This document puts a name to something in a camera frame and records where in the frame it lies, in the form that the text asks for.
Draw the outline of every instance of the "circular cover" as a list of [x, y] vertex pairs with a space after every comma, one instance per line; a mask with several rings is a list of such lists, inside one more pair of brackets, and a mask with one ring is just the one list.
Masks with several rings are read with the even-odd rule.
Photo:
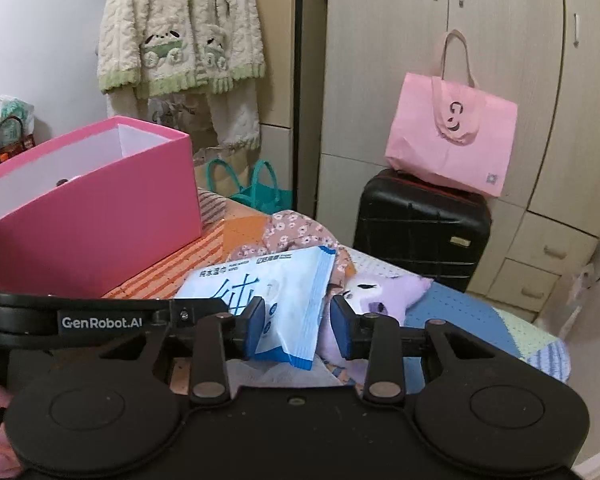
[[586, 406], [568, 386], [520, 365], [467, 360], [427, 384], [414, 409], [426, 440], [485, 473], [570, 465], [589, 429]]
[[33, 382], [13, 399], [4, 422], [25, 464], [90, 476], [147, 458], [179, 420], [166, 384], [133, 362], [97, 360]]

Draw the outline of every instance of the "pink floral cloth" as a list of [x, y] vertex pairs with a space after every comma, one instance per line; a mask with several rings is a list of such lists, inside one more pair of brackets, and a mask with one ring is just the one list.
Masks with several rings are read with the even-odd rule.
[[329, 280], [329, 295], [337, 294], [342, 290], [347, 278], [356, 273], [351, 257], [322, 224], [296, 211], [286, 210], [271, 215], [264, 226], [262, 241], [237, 248], [229, 254], [227, 261], [318, 245], [336, 249], [336, 261]]

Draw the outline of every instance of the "black robotic device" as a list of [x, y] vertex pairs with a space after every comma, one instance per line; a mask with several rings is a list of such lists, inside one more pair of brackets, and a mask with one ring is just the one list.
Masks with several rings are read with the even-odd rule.
[[[4, 421], [22, 478], [578, 478], [589, 415], [568, 386], [444, 320], [401, 328], [341, 296], [331, 324], [345, 358], [369, 359], [362, 396], [242, 388], [231, 399], [226, 359], [253, 355], [264, 308], [0, 294], [0, 346], [108, 341], [13, 399]], [[405, 394], [404, 356], [422, 358], [418, 394]], [[190, 358], [186, 396], [168, 387], [174, 357]]]

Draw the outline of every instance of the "teal bag handle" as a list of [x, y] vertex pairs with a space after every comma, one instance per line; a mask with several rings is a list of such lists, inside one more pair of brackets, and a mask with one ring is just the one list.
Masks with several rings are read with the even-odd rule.
[[259, 160], [258, 162], [256, 162], [255, 167], [253, 168], [253, 174], [251, 175], [251, 207], [253, 207], [254, 209], [257, 209], [257, 204], [256, 204], [256, 188], [257, 183], [258, 183], [258, 179], [260, 177], [260, 170], [262, 169], [263, 166], [266, 166], [266, 168], [269, 170], [269, 174], [271, 176], [271, 181], [273, 183], [273, 192], [275, 193], [274, 195], [274, 203], [275, 204], [279, 204], [280, 203], [280, 188], [278, 188], [278, 180], [276, 179], [276, 172], [273, 171], [273, 168], [271, 167], [271, 164], [269, 163], [268, 160]]
[[238, 188], [238, 193], [242, 193], [246, 188], [240, 185], [240, 181], [238, 181], [238, 177], [235, 174], [234, 168], [229, 166], [224, 160], [221, 158], [215, 158], [210, 163], [206, 165], [206, 186], [209, 188], [209, 191], [215, 193], [214, 181], [211, 178], [211, 169], [214, 166], [220, 165], [226, 169], [226, 172], [229, 174], [231, 179], [234, 181], [236, 187]]

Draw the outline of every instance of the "teal bag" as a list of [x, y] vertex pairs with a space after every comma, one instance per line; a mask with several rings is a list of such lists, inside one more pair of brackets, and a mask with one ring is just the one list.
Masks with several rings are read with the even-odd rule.
[[[211, 169], [216, 165], [220, 164], [226, 169], [231, 179], [234, 181], [238, 188], [238, 193], [231, 195], [229, 198], [235, 200], [241, 204], [253, 207], [262, 213], [271, 215], [285, 209], [291, 209], [293, 200], [293, 192], [281, 190], [278, 187], [278, 180], [276, 179], [276, 173], [273, 171], [271, 164], [267, 160], [259, 160], [256, 162], [253, 168], [253, 174], [251, 175], [251, 185], [249, 187], [242, 187], [238, 182], [238, 177], [235, 174], [234, 169], [229, 166], [221, 158], [215, 158], [206, 165], [206, 185], [209, 191], [215, 192], [214, 183], [211, 179]], [[260, 170], [266, 166], [271, 176], [273, 187], [269, 187], [266, 184], [258, 182], [260, 177]]]

